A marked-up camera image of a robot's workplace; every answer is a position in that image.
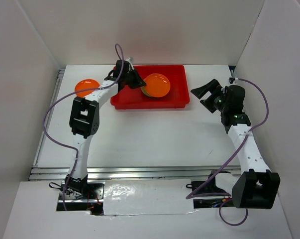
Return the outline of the green plate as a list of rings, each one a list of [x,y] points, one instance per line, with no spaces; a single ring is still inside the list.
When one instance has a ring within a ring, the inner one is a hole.
[[[144,95],[146,95],[147,97],[151,97],[151,96],[147,93],[145,87],[141,87],[141,91],[142,91],[142,93],[143,93]]]

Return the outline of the orange plate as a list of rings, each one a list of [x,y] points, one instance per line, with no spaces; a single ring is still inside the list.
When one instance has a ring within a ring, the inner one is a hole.
[[[75,86],[76,96],[83,98],[94,91],[92,88],[98,88],[99,86],[99,82],[94,79],[83,79]]]
[[[161,98],[170,92],[170,81],[162,74],[150,74],[144,79],[144,81],[146,83],[145,89],[152,98]]]

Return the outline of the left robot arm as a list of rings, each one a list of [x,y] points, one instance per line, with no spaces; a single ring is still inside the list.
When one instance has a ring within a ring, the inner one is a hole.
[[[145,86],[130,58],[117,60],[116,66],[105,77],[99,90],[85,97],[75,97],[70,114],[70,128],[74,147],[72,163],[65,178],[65,190],[78,199],[89,193],[88,155],[92,137],[100,126],[100,109],[110,98],[116,96],[125,86],[137,89]]]

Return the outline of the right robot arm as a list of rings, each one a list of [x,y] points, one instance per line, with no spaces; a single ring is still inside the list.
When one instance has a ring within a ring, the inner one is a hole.
[[[230,78],[229,86],[222,87],[218,80],[213,79],[206,85],[191,90],[211,113],[220,112],[221,123],[235,152],[186,198],[199,197],[200,189],[207,186],[213,195],[224,190],[231,196],[236,208],[271,209],[281,180],[279,174],[272,172],[266,164],[253,136],[253,130],[264,122],[252,126],[243,110],[245,89],[236,85],[236,81],[237,78]]]

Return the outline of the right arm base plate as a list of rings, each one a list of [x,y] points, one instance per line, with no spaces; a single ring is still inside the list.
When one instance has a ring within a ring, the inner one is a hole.
[[[192,181],[191,183],[186,185],[186,188],[194,191],[198,186],[200,186],[204,181]],[[224,190],[218,188],[215,184],[215,180],[209,182],[205,187],[201,188],[195,195],[199,195],[200,197],[206,196],[230,196]]]

